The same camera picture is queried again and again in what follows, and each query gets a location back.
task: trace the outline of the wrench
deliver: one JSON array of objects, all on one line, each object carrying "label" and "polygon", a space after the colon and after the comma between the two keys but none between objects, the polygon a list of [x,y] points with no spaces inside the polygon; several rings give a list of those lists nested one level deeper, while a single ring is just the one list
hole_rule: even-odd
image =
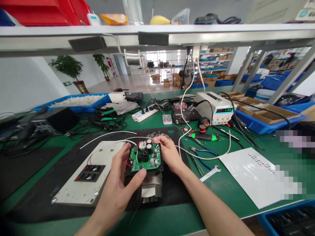
[{"label": "wrench", "polygon": [[203,177],[200,178],[200,181],[203,182],[207,180],[210,176],[214,175],[217,172],[221,172],[221,169],[218,169],[219,166],[214,166],[213,170],[209,173],[205,174]]}]

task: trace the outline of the blue-handled pliers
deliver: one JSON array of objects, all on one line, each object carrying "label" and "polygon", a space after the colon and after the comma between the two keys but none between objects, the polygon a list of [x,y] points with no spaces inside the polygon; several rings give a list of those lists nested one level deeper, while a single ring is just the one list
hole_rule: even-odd
[{"label": "blue-handled pliers", "polygon": [[[216,156],[218,155],[215,152],[207,150],[207,149],[197,149],[197,148],[195,148],[195,147],[193,147],[191,145],[189,145],[189,146],[190,146],[190,150],[192,150],[196,154],[196,156],[199,156],[197,151],[209,152],[209,153],[211,153],[213,155],[216,155]],[[202,159],[199,158],[199,160],[205,167],[207,167],[209,170],[212,170],[212,168],[210,166],[208,166]]]}]

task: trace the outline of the solder wire spool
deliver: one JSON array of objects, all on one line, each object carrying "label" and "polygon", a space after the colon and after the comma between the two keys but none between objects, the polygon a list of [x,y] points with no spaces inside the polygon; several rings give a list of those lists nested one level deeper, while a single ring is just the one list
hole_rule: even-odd
[{"label": "solder wire spool", "polygon": [[126,60],[127,66],[141,65],[139,50],[138,50],[138,53],[132,53],[132,52],[127,52],[126,49],[124,49],[124,54],[125,54],[125,60]]}]

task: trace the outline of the white metal plate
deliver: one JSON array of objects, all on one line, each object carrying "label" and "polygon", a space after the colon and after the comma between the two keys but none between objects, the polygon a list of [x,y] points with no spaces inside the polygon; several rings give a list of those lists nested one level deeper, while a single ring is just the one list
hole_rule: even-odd
[{"label": "white metal plate", "polygon": [[[80,167],[74,172],[70,179],[55,195],[55,197],[53,198],[55,200],[54,203],[83,206],[93,206],[97,203],[101,194],[100,192],[103,188],[103,184],[111,169],[113,157],[125,144],[125,142],[119,142],[112,145],[107,145],[109,143],[112,143],[112,141],[101,141],[96,146],[91,154],[88,155],[88,157],[83,161]],[[105,165],[106,167],[104,168],[96,182],[75,181],[76,177],[87,165],[87,162],[91,155],[91,163],[93,165]]]},{"label": "white metal plate", "polygon": [[258,209],[288,199],[289,194],[302,193],[292,177],[284,176],[284,171],[278,166],[276,170],[275,165],[251,147],[226,154],[220,160]]}]

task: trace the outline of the black mat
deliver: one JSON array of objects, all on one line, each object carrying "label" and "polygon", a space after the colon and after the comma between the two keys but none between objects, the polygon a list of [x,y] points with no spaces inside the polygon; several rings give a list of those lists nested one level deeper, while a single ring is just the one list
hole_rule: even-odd
[{"label": "black mat", "polygon": [[14,193],[62,149],[63,147],[40,148],[14,159],[0,156],[0,202]]},{"label": "black mat", "polygon": [[[176,127],[159,128],[158,130],[161,133],[168,134],[170,138],[175,141],[180,137]],[[157,131],[157,129],[134,130],[134,132],[138,133],[141,137],[145,137],[155,131]],[[98,136],[99,134],[89,135],[76,144],[70,152],[64,155],[54,166],[52,166],[52,168],[36,183],[22,200],[6,214],[6,217],[9,220],[18,223],[38,223],[92,215],[94,208],[60,204],[51,205],[51,200],[100,141],[122,140],[136,135],[131,133],[114,133],[112,135],[106,135],[90,143],[80,150],[77,156],[75,155],[76,151],[81,146]],[[181,156],[184,163],[189,167],[188,159],[184,151],[181,152]],[[141,204],[140,208],[192,202],[192,199],[180,178],[172,173],[165,163],[162,189],[163,197],[159,202],[153,204]],[[136,209],[138,204],[139,203],[136,202],[136,195],[134,194],[130,199],[127,210]]]}]

